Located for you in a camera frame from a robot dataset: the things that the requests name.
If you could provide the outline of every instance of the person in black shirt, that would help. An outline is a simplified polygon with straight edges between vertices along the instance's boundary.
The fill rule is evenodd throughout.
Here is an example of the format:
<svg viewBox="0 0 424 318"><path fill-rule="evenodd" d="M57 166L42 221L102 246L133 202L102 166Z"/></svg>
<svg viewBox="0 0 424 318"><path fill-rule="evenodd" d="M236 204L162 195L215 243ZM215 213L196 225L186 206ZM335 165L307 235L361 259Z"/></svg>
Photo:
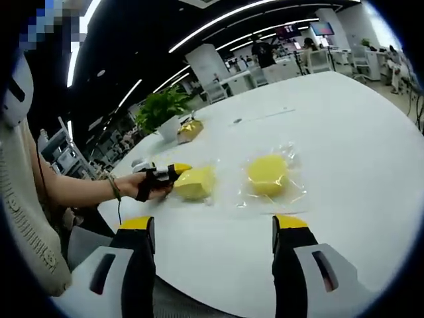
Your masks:
<svg viewBox="0 0 424 318"><path fill-rule="evenodd" d="M260 68L263 69L266 80L269 84L283 80L282 69L277 65L273 57L274 47L266 42L262 42L255 34L250 38L253 41L252 55L256 58Z"/></svg>

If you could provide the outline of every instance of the column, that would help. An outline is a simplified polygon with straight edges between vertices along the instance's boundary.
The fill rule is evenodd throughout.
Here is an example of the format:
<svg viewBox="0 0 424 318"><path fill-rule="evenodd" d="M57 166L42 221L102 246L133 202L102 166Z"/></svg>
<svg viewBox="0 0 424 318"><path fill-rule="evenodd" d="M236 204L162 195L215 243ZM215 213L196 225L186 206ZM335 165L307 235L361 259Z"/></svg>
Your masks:
<svg viewBox="0 0 424 318"><path fill-rule="evenodd" d="M319 9L317 12L315 12L315 14L317 17L319 17L321 22L330 23L331 27L333 28L334 35L329 36L329 38L333 41L333 44L338 46L341 50L349 49L350 46L345 30L334 10L329 8Z"/></svg>
<svg viewBox="0 0 424 318"><path fill-rule="evenodd" d="M213 82L215 74L220 80L230 76L224 61L212 44L199 46L185 58L203 87Z"/></svg>

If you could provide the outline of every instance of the ceiling light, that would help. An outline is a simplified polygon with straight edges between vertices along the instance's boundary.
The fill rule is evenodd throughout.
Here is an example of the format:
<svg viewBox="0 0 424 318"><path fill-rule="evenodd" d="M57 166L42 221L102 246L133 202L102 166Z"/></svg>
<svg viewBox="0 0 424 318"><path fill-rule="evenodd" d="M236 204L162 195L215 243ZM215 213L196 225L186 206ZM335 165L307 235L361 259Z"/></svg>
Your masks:
<svg viewBox="0 0 424 318"><path fill-rule="evenodd" d="M221 30L218 30L217 32L212 33L211 35L206 36L202 41L206 41L208 38L211 38L212 36L220 33L221 31L224 31L227 27L222 28Z"/></svg>
<svg viewBox="0 0 424 318"><path fill-rule="evenodd" d="M183 78L186 78L188 75L190 75L190 73L185 73L182 77L180 77L179 79L177 79L174 83L171 84L171 87L174 86L175 84L177 84L179 81L181 81Z"/></svg>
<svg viewBox="0 0 424 318"><path fill-rule="evenodd" d="M77 47L74 51L71 53L71 60L69 61L69 70L68 70L68 80L66 83L67 87L71 87L72 83L74 82L74 70L75 70L75 64L77 62L78 57L78 51L80 50L79 47Z"/></svg>
<svg viewBox="0 0 424 318"><path fill-rule="evenodd" d="M235 15L241 11L253 8L253 7L257 7L259 5L263 5L265 3L269 3L269 2L275 2L275 1L279 1L279 0L261 0L261 1L257 1L255 3L251 3L249 5L245 5L243 7L240 7L238 9L235 9L233 11L230 11L228 13L225 13L224 15L221 15L220 17L216 18L215 20L212 20L211 22L203 25L202 27L198 28L196 31L194 31L193 33L189 34L187 37L185 37L183 40L181 40L179 43L177 43L175 46L173 46L170 50L169 53L172 53L173 51L175 51L177 48L179 48L181 45L183 45L184 43L186 43L188 40L190 40L191 38L195 37L196 35L198 35L199 33L201 33L202 31L206 30L209 27L212 27L214 24L218 23L219 21L222 21L228 17L231 17L232 15Z"/></svg>
<svg viewBox="0 0 424 318"><path fill-rule="evenodd" d="M182 72L184 72L188 68L190 68L190 65L187 65L185 68L183 68L182 70L178 71L173 76L171 76L170 78L168 78L164 83L162 83L158 88L156 88L153 91L153 93L156 93L159 89L161 89L162 87L164 87L166 84L168 84L170 81L172 81L175 77L179 76Z"/></svg>
<svg viewBox="0 0 424 318"><path fill-rule="evenodd" d="M87 12L85 12L84 17L79 18L79 33L87 34L88 31L88 24L90 23L91 18L93 17L94 11L97 9L97 6L100 4L101 0L93 0L90 3L90 6L87 9ZM71 49L71 60L69 64L68 69L68 80L67 80L67 86L71 87L72 82L74 81L74 72L75 72L75 64L78 57L78 52L80 51L80 43L77 42L77 47Z"/></svg>
<svg viewBox="0 0 424 318"><path fill-rule="evenodd" d="M66 124L68 126L69 138L70 138L71 141L73 141L73 139L74 139L74 132L72 131L72 122L71 121L68 121Z"/></svg>
<svg viewBox="0 0 424 318"><path fill-rule="evenodd" d="M266 36L263 36L262 38L260 38L261 40L264 40L265 38L270 38L271 36L274 36L274 35L277 35L276 33L272 33L272 34L268 34L268 35L266 35ZM241 44L241 45L239 45L239 46L236 46L235 48L232 48L231 50L230 50L230 52L232 52L232 51L235 51L235 50L237 50L238 48L242 48L243 46L246 46L246 45L249 45L249 44L252 44L253 43L253 41L249 41L249 42L246 42L246 43L244 43L244 44Z"/></svg>
<svg viewBox="0 0 424 318"><path fill-rule="evenodd" d="M103 119L103 116L96 119L94 122L92 122L92 124L88 127L88 131L96 127L101 122L102 119Z"/></svg>
<svg viewBox="0 0 424 318"><path fill-rule="evenodd" d="M260 38L261 40L264 40L265 38L270 38L271 36L277 35L276 33L272 33L266 36L263 36L262 38Z"/></svg>
<svg viewBox="0 0 424 318"><path fill-rule="evenodd" d="M85 12L85 15L83 17L79 18L79 32L80 33L87 33L88 31L88 24L90 23L91 18L93 17L93 14L97 7L99 6L101 0L93 0L90 3L90 6L87 9L87 12Z"/></svg>
<svg viewBox="0 0 424 318"><path fill-rule="evenodd" d="M125 95L124 99L119 103L118 108L122 106L122 104L127 100L128 96L133 92L134 89L141 83L142 79L139 79L135 85L130 89L130 91Z"/></svg>
<svg viewBox="0 0 424 318"><path fill-rule="evenodd" d="M249 44L252 44L252 43L253 43L253 41L249 41L249 42L246 42L246 43L241 44L241 45L239 45L239 46L236 46L235 48L232 48L232 49L230 50L230 52L235 51L235 50L237 50L238 48L242 48L243 46L246 46L246 45L249 45Z"/></svg>
<svg viewBox="0 0 424 318"><path fill-rule="evenodd" d="M285 25L294 25L296 23L311 22L311 21L318 21L318 20L319 20L318 18L314 18L314 19L304 19L304 20L291 21L291 22L283 23L282 25L274 25L274 26L269 26L268 28L263 28L262 30L253 32L253 34L261 33L263 31L267 31L267 30L271 30L272 28L283 27Z"/></svg>
<svg viewBox="0 0 424 318"><path fill-rule="evenodd" d="M317 21L318 19L307 19L308 21ZM290 21L290 22L286 22L286 23L284 23L284 24L282 24L282 25L275 25L275 26L270 26L270 27L268 27L268 28L263 28L262 30L259 30L259 31L256 31L256 32L253 32L253 33L250 33L250 34L246 34L246 35L244 35L244 36L242 36L242 37L240 37L240 38L238 38L238 39L236 39L236 40L233 40L233 41L231 41L231 42L228 42L228 43L226 43L226 44L224 44L224 45L222 45L222 46L220 46L220 47L218 47L217 48L217 51L218 50L220 50L220 49L222 49L222 48L224 48L224 47L226 47L226 46L228 46L228 45L231 45L231 44L233 44L233 43L235 43L235 42L237 42L237 41L239 41L239 40L242 40L242 39L244 39L244 38L247 38L247 37L249 37L249 36L251 36L252 34L257 34L257 33L260 33L260 32L262 32L262 31L266 31L266 30L270 30L270 29L272 29L272 28L278 28L278 27L282 27L282 26L284 26L284 25L292 25L292 24L295 24L295 23L300 23L300 22L306 22L305 20L298 20L298 21Z"/></svg>
<svg viewBox="0 0 424 318"><path fill-rule="evenodd" d="M248 37L249 37L249 36L251 36L251 35L253 35L253 33L246 34L246 35L244 35L244 36L242 36L242 37L240 37L240 38L237 38L237 39L235 39L235 40L233 40L233 41L231 41L231 42L228 42L228 43L226 43L226 44L224 44L224 45L222 45L222 46L218 47L218 48L217 48L217 51L219 51L220 49L222 49L222 48L224 48L224 47L226 47L226 46L228 46L228 45L231 45L232 43L235 43L235 42L237 42L237 41L239 41L239 40L242 40L242 39L244 39L244 38L248 38Z"/></svg>
<svg viewBox="0 0 424 318"><path fill-rule="evenodd" d="M88 144L90 141L92 141L94 139L94 136L91 136L86 142L85 144Z"/></svg>
<svg viewBox="0 0 424 318"><path fill-rule="evenodd" d="M239 21L237 21L237 22L234 22L234 23L230 24L229 26L227 26L227 28L233 27L233 26L235 26L235 25L237 25L237 24L239 24L239 23L241 23L241 22L247 21L247 20L249 20L249 19L253 19L253 18L255 18L255 17L259 17L260 15L263 15L263 14L264 14L264 13L263 13L263 12L261 12L261 13L258 13L257 15L251 15L250 17L247 17L247 18L241 19L241 20L239 20Z"/></svg>
<svg viewBox="0 0 424 318"><path fill-rule="evenodd" d="M275 12L275 11L279 11L279 10L286 10L286 9L291 9L291 8L298 8L299 5L290 5L289 7L284 7L284 8L277 8L277 9L272 9L272 10L268 10L265 13L271 13L271 12Z"/></svg>

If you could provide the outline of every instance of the white table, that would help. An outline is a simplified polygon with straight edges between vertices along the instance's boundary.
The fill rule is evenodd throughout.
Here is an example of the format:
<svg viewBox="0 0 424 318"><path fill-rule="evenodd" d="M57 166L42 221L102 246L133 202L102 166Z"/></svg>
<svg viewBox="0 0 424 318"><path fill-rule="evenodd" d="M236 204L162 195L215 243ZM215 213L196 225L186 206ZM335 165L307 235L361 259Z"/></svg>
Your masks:
<svg viewBox="0 0 424 318"><path fill-rule="evenodd" d="M293 62L290 58L279 58L279 59L276 60L277 64L287 64L287 63L290 63L290 62ZM219 83L221 85L224 85L224 84L229 83L231 81L235 81L235 80L238 80L240 78L243 78L244 76L250 76L250 70L249 69L242 71L242 72L239 72L239 73L237 73L233 76L230 76L229 78L225 78L225 79L221 80Z"/></svg>
<svg viewBox="0 0 424 318"><path fill-rule="evenodd" d="M264 118L283 107L295 110ZM151 154L159 163L194 166L220 159L212 206L175 197L162 204L124 198L121 204L124 219L155 217L161 278L211 307L274 316L271 213L279 209L237 208L231 187L242 180L247 158L294 141L309 202L298 217L319 242L356 266L368 289L391 282L413 246L424 198L424 138L396 106L357 81L326 72L248 91L197 117L205 129L193 142L173 147L150 135L113 171L129 174L133 159ZM234 125L238 118L243 121ZM116 200L99 210L116 231Z"/></svg>

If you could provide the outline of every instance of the screen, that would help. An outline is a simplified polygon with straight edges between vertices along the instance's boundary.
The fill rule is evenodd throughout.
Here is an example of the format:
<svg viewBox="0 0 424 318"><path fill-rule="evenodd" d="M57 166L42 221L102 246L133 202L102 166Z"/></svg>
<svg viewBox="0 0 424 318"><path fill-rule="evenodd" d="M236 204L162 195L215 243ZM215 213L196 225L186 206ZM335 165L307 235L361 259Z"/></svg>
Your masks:
<svg viewBox="0 0 424 318"><path fill-rule="evenodd" d="M277 37L280 40L293 38L294 36L301 36L299 29L295 25L285 25L276 28Z"/></svg>
<svg viewBox="0 0 424 318"><path fill-rule="evenodd" d="M334 35L333 28L328 22L312 22L311 27L316 35Z"/></svg>

